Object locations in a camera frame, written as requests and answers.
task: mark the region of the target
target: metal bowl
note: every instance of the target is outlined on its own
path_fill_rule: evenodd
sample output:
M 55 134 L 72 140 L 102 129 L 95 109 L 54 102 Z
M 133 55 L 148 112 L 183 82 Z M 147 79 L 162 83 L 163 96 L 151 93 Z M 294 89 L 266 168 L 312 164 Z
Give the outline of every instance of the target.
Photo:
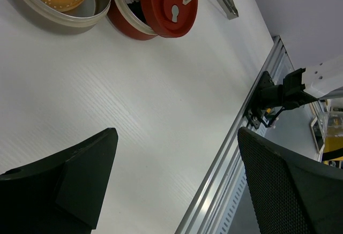
M 91 28 L 106 16 L 111 0 L 84 0 L 77 8 L 58 12 L 40 0 L 23 0 L 33 11 L 55 24 L 71 28 Z
M 114 0 L 108 12 L 111 22 L 126 36 L 136 40 L 150 40 L 157 36 L 150 26 L 139 20 L 128 3 L 139 0 Z

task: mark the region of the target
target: white table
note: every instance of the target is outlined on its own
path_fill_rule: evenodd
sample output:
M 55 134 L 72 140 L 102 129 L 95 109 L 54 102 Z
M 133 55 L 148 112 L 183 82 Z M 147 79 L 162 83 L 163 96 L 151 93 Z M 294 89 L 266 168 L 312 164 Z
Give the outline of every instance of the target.
M 94 233 L 174 233 L 273 46 L 255 0 L 234 1 L 235 20 L 199 0 L 187 36 L 140 42 L 107 19 L 48 33 L 0 0 L 0 172 L 116 127 Z

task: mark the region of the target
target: keyhole-shaped cutout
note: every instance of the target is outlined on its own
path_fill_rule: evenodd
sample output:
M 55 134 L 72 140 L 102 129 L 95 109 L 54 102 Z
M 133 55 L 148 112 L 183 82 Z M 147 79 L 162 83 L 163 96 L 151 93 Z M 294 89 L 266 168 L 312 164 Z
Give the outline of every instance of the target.
M 173 18 L 171 19 L 173 22 L 177 22 L 177 16 L 178 16 L 179 10 L 177 5 L 173 5 L 171 8 L 171 14 L 173 15 Z

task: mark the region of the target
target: gray wall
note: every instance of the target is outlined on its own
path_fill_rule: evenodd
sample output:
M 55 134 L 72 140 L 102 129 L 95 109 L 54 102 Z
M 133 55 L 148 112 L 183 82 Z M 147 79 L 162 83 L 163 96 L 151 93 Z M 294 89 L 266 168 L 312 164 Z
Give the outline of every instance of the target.
M 295 68 L 341 55 L 343 0 L 256 0 L 272 35 L 280 35 Z

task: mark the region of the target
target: red lid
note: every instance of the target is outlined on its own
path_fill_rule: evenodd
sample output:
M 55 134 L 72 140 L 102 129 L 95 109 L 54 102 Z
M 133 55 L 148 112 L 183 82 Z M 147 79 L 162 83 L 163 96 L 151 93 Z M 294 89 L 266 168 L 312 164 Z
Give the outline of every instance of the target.
M 148 25 L 162 37 L 184 36 L 193 26 L 198 0 L 140 0 Z

